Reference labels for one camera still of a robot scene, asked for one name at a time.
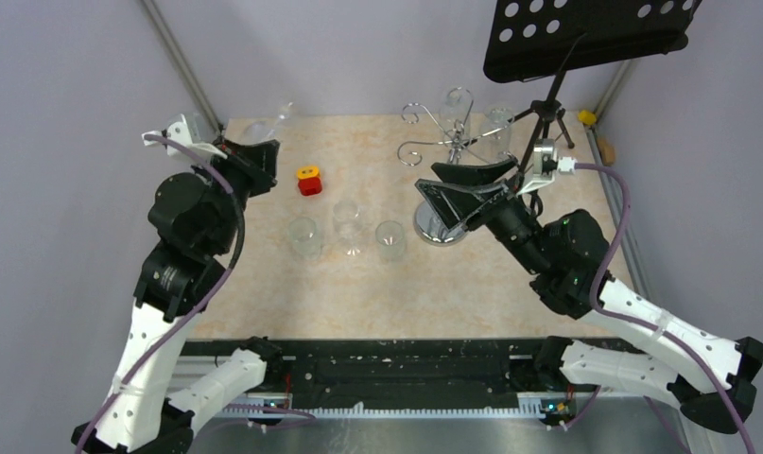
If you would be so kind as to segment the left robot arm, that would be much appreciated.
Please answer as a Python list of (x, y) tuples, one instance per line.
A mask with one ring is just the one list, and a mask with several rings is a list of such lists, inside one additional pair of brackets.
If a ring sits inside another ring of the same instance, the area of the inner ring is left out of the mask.
[(284, 375), (279, 349), (254, 337), (192, 385), (169, 389), (190, 332), (240, 258), (248, 200), (276, 185), (278, 141), (185, 144), (156, 132), (145, 140), (194, 165), (155, 192), (148, 220), (159, 240), (136, 282), (107, 397), (73, 433), (79, 453), (183, 453), (239, 395), (271, 391)]

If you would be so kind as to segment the removed wine glass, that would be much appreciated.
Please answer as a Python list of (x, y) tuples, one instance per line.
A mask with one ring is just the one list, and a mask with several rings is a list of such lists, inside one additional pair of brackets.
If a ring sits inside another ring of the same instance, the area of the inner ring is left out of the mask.
[(300, 258), (315, 260), (321, 256), (322, 235), (317, 222), (312, 218), (293, 219), (287, 227), (291, 248)]
[(339, 250), (348, 256), (362, 252), (362, 222), (358, 205), (354, 201), (343, 200), (332, 210), (332, 223), (338, 237)]

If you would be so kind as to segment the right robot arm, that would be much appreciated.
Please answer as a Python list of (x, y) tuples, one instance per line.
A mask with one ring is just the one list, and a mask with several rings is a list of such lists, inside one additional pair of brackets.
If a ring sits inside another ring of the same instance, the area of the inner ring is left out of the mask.
[(434, 180), (416, 188), (449, 228), (488, 229), (531, 276), (531, 289), (552, 312), (601, 327), (628, 342), (622, 352), (550, 337), (534, 356), (548, 390), (591, 385), (663, 402), (693, 423), (745, 434), (763, 365), (763, 343), (729, 340), (654, 305), (609, 272), (618, 247), (595, 218), (578, 209), (541, 224), (523, 200), (525, 181), (511, 164), (435, 164)]

